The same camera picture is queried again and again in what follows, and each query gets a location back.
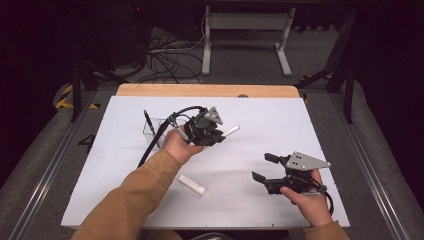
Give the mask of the clear plastic pen holder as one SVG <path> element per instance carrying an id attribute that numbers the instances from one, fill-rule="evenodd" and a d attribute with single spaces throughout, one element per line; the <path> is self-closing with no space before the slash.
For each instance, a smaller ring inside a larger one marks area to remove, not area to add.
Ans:
<path id="1" fill-rule="evenodd" d="M 159 131 L 160 126 L 164 122 L 165 122 L 164 119 L 158 119 L 158 118 L 152 118 L 150 120 L 150 123 L 145 122 L 142 133 L 145 137 L 147 144 L 150 144 L 153 141 L 154 137 L 157 135 L 157 133 Z M 160 149 L 167 133 L 169 131 L 171 131 L 172 129 L 173 129 L 173 127 L 171 125 L 167 126 L 166 130 L 159 137 L 159 140 L 155 143 L 155 145 L 153 147 L 153 151 L 157 151 L 157 150 Z"/>

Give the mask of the metal floor rail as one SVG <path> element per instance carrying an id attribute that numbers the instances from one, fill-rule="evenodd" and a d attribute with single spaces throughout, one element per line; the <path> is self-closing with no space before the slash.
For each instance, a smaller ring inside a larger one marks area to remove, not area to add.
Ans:
<path id="1" fill-rule="evenodd" d="M 86 93 L 86 96 L 82 100 L 82 108 L 79 115 L 75 118 L 74 122 L 70 122 L 68 124 L 57 150 L 50 160 L 49 165 L 42 175 L 42 178 L 33 190 L 31 198 L 28 201 L 8 240 L 25 239 L 27 232 L 32 225 L 39 209 L 41 208 L 43 201 L 46 198 L 53 184 L 53 181 L 65 159 L 65 155 L 68 152 L 70 143 L 96 94 L 96 91 L 88 91 Z"/>
<path id="2" fill-rule="evenodd" d="M 389 196 L 383 187 L 378 175 L 372 166 L 370 158 L 366 153 L 359 136 L 354 126 L 348 122 L 347 117 L 344 115 L 343 103 L 336 94 L 328 94 L 337 115 L 341 119 L 344 129 L 347 131 L 349 140 L 353 145 L 354 153 L 361 171 L 367 181 L 371 193 L 376 201 L 376 204 L 385 220 L 385 223 L 392 235 L 393 240 L 412 240 L 407 229 L 401 223 L 394 206 L 389 199 Z"/>

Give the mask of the white pen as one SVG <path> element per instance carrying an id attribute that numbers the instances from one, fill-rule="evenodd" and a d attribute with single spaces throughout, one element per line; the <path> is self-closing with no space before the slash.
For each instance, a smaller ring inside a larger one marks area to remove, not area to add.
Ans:
<path id="1" fill-rule="evenodd" d="M 230 130 L 223 132 L 223 136 L 225 136 L 227 138 L 229 135 L 235 133 L 239 129 L 240 129 L 239 126 L 235 126 L 235 127 L 231 128 Z M 202 139 L 207 138 L 209 136 L 214 136 L 214 135 L 212 135 L 212 132 L 210 132 L 210 133 L 201 133 L 200 135 L 194 135 L 192 138 L 190 138 L 181 128 L 177 127 L 176 130 L 187 143 L 189 143 L 189 144 L 193 143 L 196 146 L 200 146 L 199 142 Z"/>

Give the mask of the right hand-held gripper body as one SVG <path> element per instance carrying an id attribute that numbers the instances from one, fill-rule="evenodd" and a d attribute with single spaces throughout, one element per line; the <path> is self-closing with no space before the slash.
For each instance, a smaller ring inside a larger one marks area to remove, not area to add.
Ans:
<path id="1" fill-rule="evenodd" d="M 280 163 L 285 169 L 285 176 L 282 179 L 266 179 L 264 184 L 269 194 L 279 194 L 281 187 L 288 187 L 300 194 L 307 194 L 307 190 L 314 187 L 320 194 L 327 191 L 326 186 L 315 180 L 311 173 L 313 170 L 330 168 L 329 162 L 315 157 L 293 152 L 286 157 L 279 156 Z"/>

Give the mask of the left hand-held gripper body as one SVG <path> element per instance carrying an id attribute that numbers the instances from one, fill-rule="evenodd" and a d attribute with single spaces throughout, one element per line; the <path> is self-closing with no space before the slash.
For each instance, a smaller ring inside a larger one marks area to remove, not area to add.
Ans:
<path id="1" fill-rule="evenodd" d="M 201 110 L 196 116 L 191 117 L 184 125 L 185 133 L 192 138 L 201 133 L 210 133 L 218 130 L 217 127 L 223 124 L 216 107 Z"/>

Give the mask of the black equipment box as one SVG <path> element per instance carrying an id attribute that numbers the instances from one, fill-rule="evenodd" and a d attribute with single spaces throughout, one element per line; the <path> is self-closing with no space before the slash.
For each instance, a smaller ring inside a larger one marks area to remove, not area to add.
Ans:
<path id="1" fill-rule="evenodd" d="M 116 65 L 145 64 L 149 27 L 143 21 L 139 6 L 112 6 L 110 54 Z"/>

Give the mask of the yellow black striped tape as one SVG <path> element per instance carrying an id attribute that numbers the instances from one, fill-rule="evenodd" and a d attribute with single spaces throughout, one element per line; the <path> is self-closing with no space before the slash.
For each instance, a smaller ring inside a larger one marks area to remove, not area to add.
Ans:
<path id="1" fill-rule="evenodd" d="M 72 90 L 73 90 L 73 85 L 71 83 L 68 83 L 67 86 L 64 88 L 61 96 L 59 97 L 59 100 L 55 104 L 55 107 L 57 109 L 59 108 L 72 109 L 73 108 L 73 104 L 67 102 L 67 97 L 70 95 Z"/>

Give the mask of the black pen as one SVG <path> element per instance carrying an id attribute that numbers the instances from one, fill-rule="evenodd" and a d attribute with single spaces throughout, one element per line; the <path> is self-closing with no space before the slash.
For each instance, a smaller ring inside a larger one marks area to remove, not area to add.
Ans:
<path id="1" fill-rule="evenodd" d="M 153 126 L 153 123 L 151 121 L 151 118 L 150 118 L 148 112 L 146 110 L 143 110 L 143 112 L 144 112 L 144 117 L 145 117 L 146 123 L 149 126 L 149 129 L 150 129 L 152 135 L 155 135 L 156 134 L 155 128 Z"/>

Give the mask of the white tube on table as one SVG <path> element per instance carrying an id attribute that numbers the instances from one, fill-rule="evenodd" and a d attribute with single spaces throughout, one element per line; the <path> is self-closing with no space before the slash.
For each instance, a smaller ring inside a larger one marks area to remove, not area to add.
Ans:
<path id="1" fill-rule="evenodd" d="M 191 191 L 195 192 L 196 194 L 200 196 L 203 196 L 206 192 L 206 188 L 203 185 L 193 181 L 192 179 L 184 175 L 180 175 L 178 177 L 178 181 L 181 184 L 183 184 L 185 187 L 187 187 L 188 189 L 190 189 Z"/>

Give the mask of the person's right hand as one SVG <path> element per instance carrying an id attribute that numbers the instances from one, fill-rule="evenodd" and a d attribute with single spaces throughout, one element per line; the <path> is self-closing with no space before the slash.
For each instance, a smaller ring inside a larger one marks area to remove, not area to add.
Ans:
<path id="1" fill-rule="evenodd" d="M 280 192 L 293 202 L 311 227 L 319 227 L 333 221 L 325 195 L 303 195 L 288 187 L 281 187 Z"/>

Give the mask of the black tripod stand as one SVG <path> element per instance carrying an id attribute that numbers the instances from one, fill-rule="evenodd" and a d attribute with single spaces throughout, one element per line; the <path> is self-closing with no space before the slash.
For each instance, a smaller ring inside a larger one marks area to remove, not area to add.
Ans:
<path id="1" fill-rule="evenodd" d="M 101 67 L 100 65 L 89 61 L 81 60 L 77 61 L 72 67 L 71 71 L 71 84 L 72 100 L 73 100 L 73 115 L 71 118 L 72 122 L 75 122 L 79 115 L 82 113 L 82 90 L 81 85 L 84 85 L 85 89 L 89 92 L 96 91 L 99 87 L 99 82 L 96 79 L 95 72 L 100 73 L 106 79 L 112 80 L 118 84 L 126 83 L 126 80 L 112 73 L 109 70 Z"/>
<path id="2" fill-rule="evenodd" d="M 326 91 L 328 93 L 336 93 L 340 90 L 342 85 L 345 85 L 343 114 L 349 124 L 352 124 L 351 111 L 354 89 L 354 70 L 352 66 L 352 57 L 346 52 L 346 48 L 349 45 L 350 33 L 354 26 L 356 13 L 356 10 L 351 10 L 347 15 L 324 69 L 295 84 L 297 89 L 302 89 L 324 78 L 328 74 L 332 74 L 326 85 Z"/>

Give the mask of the person's left hand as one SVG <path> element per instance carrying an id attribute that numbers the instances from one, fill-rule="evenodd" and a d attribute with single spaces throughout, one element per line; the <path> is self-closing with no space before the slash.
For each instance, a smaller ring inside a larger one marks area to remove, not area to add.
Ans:
<path id="1" fill-rule="evenodd" d="M 184 165 L 188 160 L 200 153 L 203 150 L 202 146 L 189 145 L 180 134 L 183 126 L 178 129 L 169 131 L 163 141 L 162 149 L 170 153 L 181 165 Z"/>

